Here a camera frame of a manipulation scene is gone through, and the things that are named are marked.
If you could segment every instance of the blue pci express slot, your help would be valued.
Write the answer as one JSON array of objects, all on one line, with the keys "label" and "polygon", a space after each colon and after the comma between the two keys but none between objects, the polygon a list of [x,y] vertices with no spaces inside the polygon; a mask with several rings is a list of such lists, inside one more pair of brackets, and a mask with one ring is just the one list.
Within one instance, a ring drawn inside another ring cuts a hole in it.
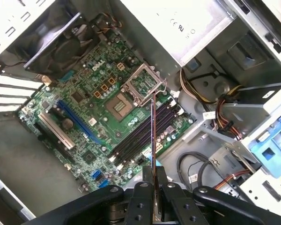
[{"label": "blue pci express slot", "polygon": [[66,103],[62,100],[57,102],[57,105],[66,112],[68,117],[76,124],[90,139],[92,139],[97,144],[101,144],[101,142],[95,138],[94,134],[91,130],[79,119],[76,114],[66,105]]}]

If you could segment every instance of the chip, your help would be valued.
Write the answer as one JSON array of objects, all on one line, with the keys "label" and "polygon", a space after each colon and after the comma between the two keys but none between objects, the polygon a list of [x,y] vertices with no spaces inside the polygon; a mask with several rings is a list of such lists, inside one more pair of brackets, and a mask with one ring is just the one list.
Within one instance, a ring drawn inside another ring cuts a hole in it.
[{"label": "chip", "polygon": [[77,91],[75,91],[73,94],[72,94],[72,98],[77,102],[77,103],[80,103],[84,97]]},{"label": "chip", "polygon": [[117,120],[121,121],[133,110],[134,106],[120,93],[106,104],[106,108]]},{"label": "chip", "polygon": [[89,120],[89,124],[90,124],[91,126],[94,126],[96,123],[97,123],[97,120],[96,120],[95,118],[91,118],[91,119]]},{"label": "chip", "polygon": [[48,108],[50,105],[49,105],[49,103],[47,102],[47,101],[44,101],[43,103],[42,103],[42,107],[44,108],[44,109],[46,109],[46,108]]},{"label": "chip", "polygon": [[174,129],[174,127],[172,127],[172,126],[169,126],[169,127],[166,129],[166,131],[167,131],[169,134],[171,134],[171,133],[173,133],[173,132],[175,131],[175,129]]},{"label": "chip", "polygon": [[84,161],[85,161],[87,164],[92,163],[92,162],[96,159],[95,155],[94,155],[91,151],[85,152],[85,153],[82,155],[82,158],[84,159]]}]

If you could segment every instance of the black cable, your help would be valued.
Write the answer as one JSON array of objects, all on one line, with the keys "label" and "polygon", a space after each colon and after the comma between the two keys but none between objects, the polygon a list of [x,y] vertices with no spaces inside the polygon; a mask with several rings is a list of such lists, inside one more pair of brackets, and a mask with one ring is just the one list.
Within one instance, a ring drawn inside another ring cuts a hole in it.
[{"label": "black cable", "polygon": [[198,172],[198,187],[203,186],[203,172],[204,172],[204,170],[206,169],[206,167],[207,167],[208,165],[211,165],[211,162],[210,162],[210,161],[206,161],[206,162],[201,166],[201,168],[199,169],[199,172]]},{"label": "black cable", "polygon": [[183,160],[188,156],[196,157],[197,159],[199,159],[203,162],[208,161],[208,158],[206,156],[204,156],[203,154],[201,154],[199,152],[195,152],[195,151],[185,152],[185,153],[183,153],[182,155],[179,156],[179,158],[177,160],[177,165],[176,165],[179,179],[183,184],[185,184],[185,186],[188,190],[191,190],[189,182],[184,180],[184,178],[182,176],[182,170],[181,170],[181,164],[182,164]]}]

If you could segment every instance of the sata port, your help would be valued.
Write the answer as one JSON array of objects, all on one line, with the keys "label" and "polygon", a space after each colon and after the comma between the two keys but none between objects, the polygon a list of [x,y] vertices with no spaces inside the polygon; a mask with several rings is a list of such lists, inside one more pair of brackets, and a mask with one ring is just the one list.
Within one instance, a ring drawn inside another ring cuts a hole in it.
[{"label": "sata port", "polygon": [[99,188],[103,188],[103,187],[106,187],[108,185],[108,180],[104,180],[98,187]]},{"label": "sata port", "polygon": [[100,174],[101,174],[101,171],[100,171],[100,170],[97,170],[97,171],[95,171],[95,172],[93,173],[92,178],[93,178],[93,179],[96,179],[97,177],[100,176]]}]

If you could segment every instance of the blue sata port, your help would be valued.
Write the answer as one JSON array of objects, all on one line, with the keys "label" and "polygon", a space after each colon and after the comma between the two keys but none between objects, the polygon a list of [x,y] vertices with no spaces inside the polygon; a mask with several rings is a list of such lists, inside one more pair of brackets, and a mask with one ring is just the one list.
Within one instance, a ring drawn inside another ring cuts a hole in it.
[{"label": "blue sata port", "polygon": [[66,105],[66,103],[62,100],[57,102],[57,105],[66,112],[68,117],[76,124],[90,139],[92,139],[97,144],[101,144],[101,142],[95,138],[94,134],[91,130],[82,122],[81,119],[76,116],[76,114]]},{"label": "blue sata port", "polygon": [[108,180],[104,180],[98,187],[99,188],[103,188],[106,187],[108,185],[109,181]]},{"label": "blue sata port", "polygon": [[93,179],[96,179],[100,174],[101,174],[101,171],[100,171],[100,170],[97,170],[97,171],[95,171],[95,172],[93,173],[92,178],[93,178]]}]

